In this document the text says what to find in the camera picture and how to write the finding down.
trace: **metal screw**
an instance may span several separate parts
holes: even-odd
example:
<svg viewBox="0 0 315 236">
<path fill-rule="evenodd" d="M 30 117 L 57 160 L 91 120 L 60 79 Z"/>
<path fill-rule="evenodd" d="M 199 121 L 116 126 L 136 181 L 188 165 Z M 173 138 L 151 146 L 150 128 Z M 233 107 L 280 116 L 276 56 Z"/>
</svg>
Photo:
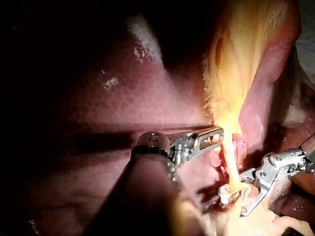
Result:
<svg viewBox="0 0 315 236">
<path fill-rule="evenodd" d="M 266 177 L 266 176 L 267 176 L 267 173 L 266 173 L 265 171 L 261 171 L 261 172 L 259 172 L 259 175 L 260 175 L 261 177 Z"/>
<path fill-rule="evenodd" d="M 282 157 L 279 156 L 279 155 L 277 155 L 277 156 L 276 156 L 276 160 L 277 160 L 277 161 L 282 161 Z"/>
</svg>

